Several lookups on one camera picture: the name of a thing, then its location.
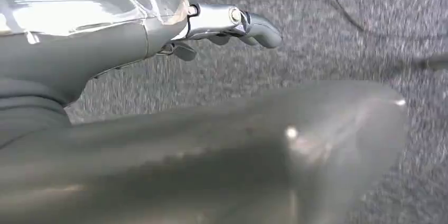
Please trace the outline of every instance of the black cable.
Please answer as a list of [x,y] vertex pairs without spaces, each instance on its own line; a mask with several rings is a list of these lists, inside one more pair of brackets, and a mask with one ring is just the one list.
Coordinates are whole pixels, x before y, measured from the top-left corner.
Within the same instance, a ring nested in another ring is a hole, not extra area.
[[[339,0],[335,0],[336,4],[333,5],[336,10],[338,10],[342,16],[352,25],[354,26],[360,33],[370,34],[372,36],[378,38],[399,38],[405,40],[412,41],[426,41],[426,40],[436,40],[448,38],[448,33],[436,34],[436,35],[423,35],[423,36],[415,36],[415,35],[397,35],[397,34],[383,34],[371,31],[365,27],[363,27],[359,22],[357,22],[342,6],[342,3]],[[419,68],[422,69],[448,69],[448,53],[442,53],[439,55],[434,55],[428,59],[425,59],[419,62]]]
[[436,35],[424,35],[424,36],[413,36],[413,35],[397,35],[397,34],[383,34],[371,31],[365,27],[363,27],[359,22],[357,22],[345,9],[344,6],[342,6],[342,3],[340,0],[335,0],[336,5],[335,9],[337,9],[342,16],[352,25],[354,26],[359,32],[370,34],[379,38],[400,38],[400,39],[407,39],[407,40],[414,40],[414,41],[425,41],[430,39],[441,39],[448,37],[448,33],[443,34],[436,34]]

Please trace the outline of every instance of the gray plastic cover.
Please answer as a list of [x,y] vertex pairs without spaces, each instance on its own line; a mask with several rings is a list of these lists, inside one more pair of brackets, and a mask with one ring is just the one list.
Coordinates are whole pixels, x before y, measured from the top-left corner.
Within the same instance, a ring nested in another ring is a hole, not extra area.
[[30,44],[157,18],[186,18],[188,0],[0,0],[0,37],[24,34]]

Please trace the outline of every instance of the screw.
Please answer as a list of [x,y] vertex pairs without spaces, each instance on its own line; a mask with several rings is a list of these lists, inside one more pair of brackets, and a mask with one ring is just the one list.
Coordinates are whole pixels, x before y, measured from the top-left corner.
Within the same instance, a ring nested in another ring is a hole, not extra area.
[[241,22],[241,12],[236,7],[233,7],[229,11],[230,19],[233,23],[237,24]]

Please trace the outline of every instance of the black wire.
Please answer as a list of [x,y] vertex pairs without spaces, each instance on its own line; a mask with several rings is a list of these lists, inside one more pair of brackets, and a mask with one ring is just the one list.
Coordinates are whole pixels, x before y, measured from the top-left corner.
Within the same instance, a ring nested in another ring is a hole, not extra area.
[[335,0],[336,5],[334,5],[335,9],[337,9],[342,16],[352,25],[354,26],[359,32],[361,33],[367,33],[379,38],[400,38],[400,39],[407,39],[407,40],[414,40],[414,41],[425,41],[430,39],[442,39],[448,37],[448,33],[443,34],[437,34],[437,35],[423,35],[423,36],[414,36],[414,35],[397,35],[397,34],[383,34],[371,31],[365,27],[363,27],[359,22],[357,22],[345,9],[344,6],[342,6],[342,3],[339,0]]

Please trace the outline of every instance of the gray robotic arm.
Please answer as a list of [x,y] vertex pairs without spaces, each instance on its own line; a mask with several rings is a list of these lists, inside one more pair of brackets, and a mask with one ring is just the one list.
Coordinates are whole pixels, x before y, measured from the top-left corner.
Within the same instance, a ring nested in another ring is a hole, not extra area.
[[62,107],[92,77],[157,53],[189,60],[195,51],[181,41],[236,36],[268,48],[281,43],[261,16],[188,0],[3,0],[0,16],[0,107],[3,114],[24,113],[19,120],[0,116],[0,144],[69,126]]
[[320,81],[210,107],[71,125],[86,82],[185,40],[274,48],[232,5],[187,0],[0,3],[0,223],[331,224],[404,147],[401,95]]

